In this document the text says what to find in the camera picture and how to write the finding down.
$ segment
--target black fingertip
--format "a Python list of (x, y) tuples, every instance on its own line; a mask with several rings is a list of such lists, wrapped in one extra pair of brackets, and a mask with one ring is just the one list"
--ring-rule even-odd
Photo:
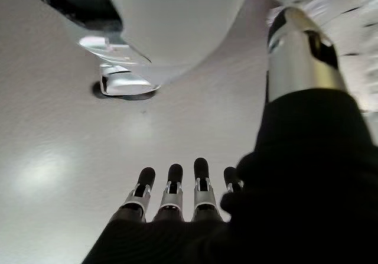
[(237, 183), (239, 181), (236, 177), (236, 169), (234, 167), (226, 168), (223, 175), (226, 185), (229, 185), (230, 183)]
[(144, 168), (138, 178), (138, 182), (140, 185), (149, 185), (152, 189), (152, 186), (154, 186), (155, 181), (155, 171), (153, 168)]
[(183, 167), (179, 164), (173, 164), (168, 171), (168, 181), (182, 182), (183, 181)]
[(196, 179), (208, 177), (208, 164), (204, 158), (198, 158), (194, 161), (194, 176)]

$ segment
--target black sleeve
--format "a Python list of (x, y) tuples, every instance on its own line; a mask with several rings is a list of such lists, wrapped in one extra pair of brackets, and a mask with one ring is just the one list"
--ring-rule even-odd
[(304, 90), (266, 104), (255, 150), (237, 170), (245, 190), (221, 202), (232, 215), (227, 245), (212, 240), (237, 252), (228, 261), (267, 247), (337, 253), (338, 243), (378, 234), (378, 150), (347, 93)]

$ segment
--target robot fingertip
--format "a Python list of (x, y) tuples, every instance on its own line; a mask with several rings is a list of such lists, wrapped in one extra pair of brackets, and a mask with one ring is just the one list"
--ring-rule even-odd
[(152, 189), (155, 181), (155, 170), (153, 168), (144, 168), (139, 174), (138, 183), (141, 185), (149, 185)]
[(224, 172), (224, 182), (227, 184), (237, 182), (236, 169), (234, 167), (227, 167)]
[(208, 177), (208, 163), (204, 158), (197, 158), (194, 161), (194, 176), (196, 179)]
[(183, 167), (179, 164), (173, 164), (168, 171), (168, 181), (182, 182), (183, 181)]

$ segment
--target robot finger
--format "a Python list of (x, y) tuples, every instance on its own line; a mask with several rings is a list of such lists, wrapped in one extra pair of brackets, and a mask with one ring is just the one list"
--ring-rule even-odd
[(173, 164), (168, 171), (167, 186), (163, 191), (160, 208), (153, 221), (184, 221), (183, 218), (183, 168)]
[(194, 176), (194, 213), (192, 221), (223, 221), (219, 215), (208, 174), (208, 164), (204, 158), (198, 158), (194, 162)]
[(155, 181), (153, 168), (144, 168), (138, 178), (134, 189), (129, 193), (126, 201), (119, 207), (110, 221), (116, 219), (146, 222), (146, 211)]

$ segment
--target black fabric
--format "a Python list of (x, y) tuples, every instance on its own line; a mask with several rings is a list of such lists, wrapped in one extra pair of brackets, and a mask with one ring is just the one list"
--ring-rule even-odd
[(378, 235), (378, 149), (343, 92), (268, 103), (255, 150), (237, 172), (243, 191), (221, 201), (230, 223), (115, 221), (84, 263), (340, 260)]

